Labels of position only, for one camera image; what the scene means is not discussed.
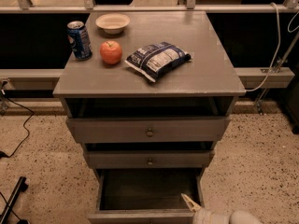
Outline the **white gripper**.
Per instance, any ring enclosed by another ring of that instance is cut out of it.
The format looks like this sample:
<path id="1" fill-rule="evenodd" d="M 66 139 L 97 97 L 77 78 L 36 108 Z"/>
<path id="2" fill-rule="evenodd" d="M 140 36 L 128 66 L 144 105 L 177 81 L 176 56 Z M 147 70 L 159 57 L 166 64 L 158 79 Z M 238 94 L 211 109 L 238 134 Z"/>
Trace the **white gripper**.
<path id="1" fill-rule="evenodd" d="M 192 212 L 195 212 L 192 224 L 229 224 L 228 216 L 215 213 L 205 208 L 201 209 L 201 206 L 185 193 L 182 193 L 181 197 L 188 208 Z"/>

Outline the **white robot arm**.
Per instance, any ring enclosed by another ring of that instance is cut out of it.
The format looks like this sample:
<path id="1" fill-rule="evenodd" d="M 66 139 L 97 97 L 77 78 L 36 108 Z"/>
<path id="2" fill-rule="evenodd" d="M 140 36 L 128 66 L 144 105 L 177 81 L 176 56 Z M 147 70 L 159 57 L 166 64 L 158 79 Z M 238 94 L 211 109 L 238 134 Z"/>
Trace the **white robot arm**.
<path id="1" fill-rule="evenodd" d="M 181 197 L 193 212 L 192 224 L 263 224 L 257 217 L 246 211 L 236 210 L 230 215 L 218 214 L 205 209 L 185 193 L 182 193 Z"/>

